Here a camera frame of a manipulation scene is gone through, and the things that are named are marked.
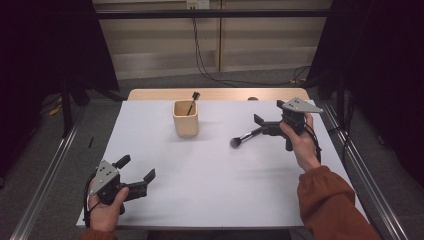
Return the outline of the dark curtain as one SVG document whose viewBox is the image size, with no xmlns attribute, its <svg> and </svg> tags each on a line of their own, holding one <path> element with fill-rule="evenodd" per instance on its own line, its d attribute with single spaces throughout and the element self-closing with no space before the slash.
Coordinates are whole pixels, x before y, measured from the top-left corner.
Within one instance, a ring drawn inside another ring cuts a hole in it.
<svg viewBox="0 0 424 240">
<path fill-rule="evenodd" d="M 0 0 L 0 188 L 43 100 L 119 89 L 94 0 Z"/>
<path fill-rule="evenodd" d="M 424 188 L 424 0 L 333 0 L 306 85 L 354 96 Z"/>
</svg>

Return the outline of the white wall socket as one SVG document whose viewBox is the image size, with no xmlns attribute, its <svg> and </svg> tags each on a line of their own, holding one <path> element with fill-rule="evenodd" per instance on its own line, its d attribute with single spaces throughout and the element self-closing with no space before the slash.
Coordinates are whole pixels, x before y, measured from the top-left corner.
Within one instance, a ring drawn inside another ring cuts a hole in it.
<svg viewBox="0 0 424 240">
<path fill-rule="evenodd" d="M 191 10 L 210 8 L 210 0 L 186 0 L 186 7 Z"/>
</svg>

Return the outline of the white table mat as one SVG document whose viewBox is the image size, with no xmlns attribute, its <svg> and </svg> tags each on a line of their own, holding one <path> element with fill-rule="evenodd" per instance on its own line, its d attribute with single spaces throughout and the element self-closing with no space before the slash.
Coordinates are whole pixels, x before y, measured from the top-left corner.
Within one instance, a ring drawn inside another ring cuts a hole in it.
<svg viewBox="0 0 424 240">
<path fill-rule="evenodd" d="M 297 186 L 302 172 L 281 137 L 258 135 L 232 148 L 230 141 L 255 129 L 254 116 L 278 121 L 275 101 L 201 100 L 200 130 L 177 136 L 170 101 L 122 104 L 104 160 L 130 156 L 125 183 L 156 172 L 144 198 L 126 203 L 122 228 L 270 229 L 301 225 Z"/>
</svg>

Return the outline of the thin black makeup brush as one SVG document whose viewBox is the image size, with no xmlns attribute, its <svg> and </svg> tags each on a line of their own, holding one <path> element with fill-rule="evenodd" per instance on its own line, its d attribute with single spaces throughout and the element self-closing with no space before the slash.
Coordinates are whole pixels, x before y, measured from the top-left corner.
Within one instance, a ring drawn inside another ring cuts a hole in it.
<svg viewBox="0 0 424 240">
<path fill-rule="evenodd" d="M 193 92 L 193 94 L 192 94 L 192 101 L 191 101 L 191 104 L 189 106 L 189 109 L 187 111 L 186 116 L 189 116 L 191 114 L 192 110 L 195 107 L 196 101 L 199 99 L 199 97 L 200 97 L 200 93 L 199 92 L 196 92 L 196 91 Z"/>
</svg>

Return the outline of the black powder makeup brush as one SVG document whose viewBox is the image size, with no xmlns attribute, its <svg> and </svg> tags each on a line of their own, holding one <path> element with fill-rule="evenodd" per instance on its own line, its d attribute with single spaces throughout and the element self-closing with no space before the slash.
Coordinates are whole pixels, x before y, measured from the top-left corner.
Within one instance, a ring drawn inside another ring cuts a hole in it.
<svg viewBox="0 0 424 240">
<path fill-rule="evenodd" d="M 255 130 L 252 130 L 240 137 L 235 137 L 230 140 L 230 146 L 234 149 L 238 148 L 243 142 L 247 141 L 250 138 L 257 136 L 262 133 L 262 128 L 259 127 Z"/>
</svg>

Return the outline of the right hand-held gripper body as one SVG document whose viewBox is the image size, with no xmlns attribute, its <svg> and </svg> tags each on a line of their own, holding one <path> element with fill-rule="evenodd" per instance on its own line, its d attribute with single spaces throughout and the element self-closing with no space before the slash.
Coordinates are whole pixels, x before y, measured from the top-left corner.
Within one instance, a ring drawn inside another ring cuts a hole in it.
<svg viewBox="0 0 424 240">
<path fill-rule="evenodd" d="M 283 105 L 282 119 L 280 121 L 264 121 L 260 127 L 262 128 L 263 135 L 269 136 L 281 136 L 286 139 L 285 149 L 292 151 L 293 146 L 291 140 L 286 134 L 280 129 L 280 123 L 284 122 L 289 125 L 298 135 L 301 135 L 306 129 L 305 113 L 322 113 L 323 110 L 311 103 L 295 97 L 289 101 L 286 101 Z M 315 144 L 319 149 L 317 137 L 314 133 Z"/>
</svg>

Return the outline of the black metal stand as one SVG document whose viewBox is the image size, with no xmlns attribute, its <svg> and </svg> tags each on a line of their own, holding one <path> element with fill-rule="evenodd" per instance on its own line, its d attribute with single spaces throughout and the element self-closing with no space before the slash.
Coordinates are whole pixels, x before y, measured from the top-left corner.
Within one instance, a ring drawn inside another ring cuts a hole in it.
<svg viewBox="0 0 424 240">
<path fill-rule="evenodd" d="M 345 86 L 344 86 L 344 77 L 342 73 L 338 75 L 338 85 L 337 85 L 337 120 L 340 128 L 345 128 L 345 117 L 344 117 L 344 94 L 345 94 Z"/>
<path fill-rule="evenodd" d="M 70 100 L 70 83 L 68 78 L 64 78 L 61 85 L 61 98 L 63 109 L 64 130 L 63 138 L 66 138 L 73 127 L 73 118 Z"/>
</svg>

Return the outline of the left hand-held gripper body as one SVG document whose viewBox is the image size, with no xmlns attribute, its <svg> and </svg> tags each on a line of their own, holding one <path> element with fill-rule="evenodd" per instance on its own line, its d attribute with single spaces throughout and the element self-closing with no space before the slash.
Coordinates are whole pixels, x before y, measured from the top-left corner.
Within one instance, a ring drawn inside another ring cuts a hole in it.
<svg viewBox="0 0 424 240">
<path fill-rule="evenodd" d="M 147 196 L 148 184 L 142 180 L 141 182 L 126 184 L 120 180 L 120 169 L 113 166 L 114 163 L 109 163 L 102 160 L 95 172 L 93 183 L 88 190 L 90 196 L 97 195 L 100 202 L 106 205 L 111 205 L 118 194 L 124 188 L 129 188 L 126 201 L 131 201 Z"/>
</svg>

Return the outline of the person's right hand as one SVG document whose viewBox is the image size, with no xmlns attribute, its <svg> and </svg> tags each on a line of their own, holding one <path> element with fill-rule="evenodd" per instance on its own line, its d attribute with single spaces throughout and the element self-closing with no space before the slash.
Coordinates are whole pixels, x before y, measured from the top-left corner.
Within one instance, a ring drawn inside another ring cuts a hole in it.
<svg viewBox="0 0 424 240">
<path fill-rule="evenodd" d="M 289 125 L 280 123 L 280 129 L 291 140 L 293 151 L 298 165 L 304 172 L 311 171 L 321 166 L 317 157 L 317 147 L 315 144 L 313 117 L 310 113 L 305 113 L 306 129 L 298 135 Z"/>
</svg>

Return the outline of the aluminium rail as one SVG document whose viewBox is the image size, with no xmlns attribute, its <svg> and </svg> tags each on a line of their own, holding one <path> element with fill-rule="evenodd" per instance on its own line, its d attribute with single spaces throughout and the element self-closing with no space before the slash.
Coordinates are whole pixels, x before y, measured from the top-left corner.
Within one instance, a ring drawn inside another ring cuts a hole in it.
<svg viewBox="0 0 424 240">
<path fill-rule="evenodd" d="M 378 212 L 380 219 L 383 221 L 391 239 L 409 240 L 395 212 L 372 177 L 371 172 L 368 170 L 354 142 L 351 140 L 347 131 L 344 130 L 338 122 L 336 110 L 330 104 L 324 104 L 323 108 L 333 127 L 332 132 L 337 133 L 337 136 L 343 145 L 343 154 L 348 156 L 349 161 L 356 170 L 362 185 L 366 189 L 366 192 Z"/>
<path fill-rule="evenodd" d="M 85 108 L 75 117 L 74 123 L 71 125 L 69 132 L 61 139 L 60 144 L 52 158 L 49 167 L 43 175 L 37 190 L 35 191 L 29 205 L 24 210 L 17 226 L 15 227 L 9 240 L 27 240 L 33 226 L 41 212 L 41 209 L 46 201 L 47 195 L 50 192 L 51 186 L 57 176 L 58 169 L 61 167 L 67 152 L 69 151 L 78 127 L 84 118 Z"/>
</svg>

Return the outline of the person's left hand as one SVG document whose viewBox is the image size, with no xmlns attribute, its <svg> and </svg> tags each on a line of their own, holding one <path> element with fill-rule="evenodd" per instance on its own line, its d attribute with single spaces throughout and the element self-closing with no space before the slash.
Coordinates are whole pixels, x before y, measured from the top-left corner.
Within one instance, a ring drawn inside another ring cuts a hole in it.
<svg viewBox="0 0 424 240">
<path fill-rule="evenodd" d="M 122 188 L 111 205 L 102 204 L 97 195 L 90 196 L 88 199 L 90 227 L 97 231 L 113 232 L 119 220 L 120 207 L 128 193 L 128 187 Z"/>
</svg>

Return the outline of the black horizontal bar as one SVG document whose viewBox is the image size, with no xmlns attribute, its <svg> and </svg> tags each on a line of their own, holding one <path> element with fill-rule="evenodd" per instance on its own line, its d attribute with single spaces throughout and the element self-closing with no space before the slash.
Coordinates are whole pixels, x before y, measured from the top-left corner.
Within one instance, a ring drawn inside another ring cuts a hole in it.
<svg viewBox="0 0 424 240">
<path fill-rule="evenodd" d="M 156 11 L 97 11 L 99 19 L 168 19 L 168 18 L 257 18 L 257 17 L 328 17 L 330 10 L 262 9 L 262 10 L 156 10 Z"/>
</svg>

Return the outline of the beige square cup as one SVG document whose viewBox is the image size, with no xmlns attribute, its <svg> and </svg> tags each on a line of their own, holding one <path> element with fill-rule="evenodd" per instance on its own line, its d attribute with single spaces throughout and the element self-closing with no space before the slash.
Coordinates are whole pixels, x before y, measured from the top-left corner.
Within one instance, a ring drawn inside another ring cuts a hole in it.
<svg viewBox="0 0 424 240">
<path fill-rule="evenodd" d="M 173 105 L 173 120 L 176 134 L 189 138 L 199 133 L 197 103 L 191 100 L 175 101 Z"/>
</svg>

